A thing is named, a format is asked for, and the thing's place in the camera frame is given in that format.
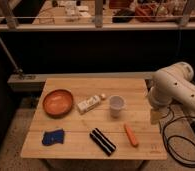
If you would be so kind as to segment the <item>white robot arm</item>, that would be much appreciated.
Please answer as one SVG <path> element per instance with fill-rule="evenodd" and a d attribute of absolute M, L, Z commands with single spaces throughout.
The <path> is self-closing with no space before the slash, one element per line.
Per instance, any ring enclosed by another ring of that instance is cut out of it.
<path fill-rule="evenodd" d="M 148 92 L 150 122 L 157 124 L 161 118 L 160 109 L 169 106 L 172 100 L 182 103 L 195 112 L 195 85 L 192 66 L 186 62 L 177 62 L 153 73 L 153 85 Z"/>

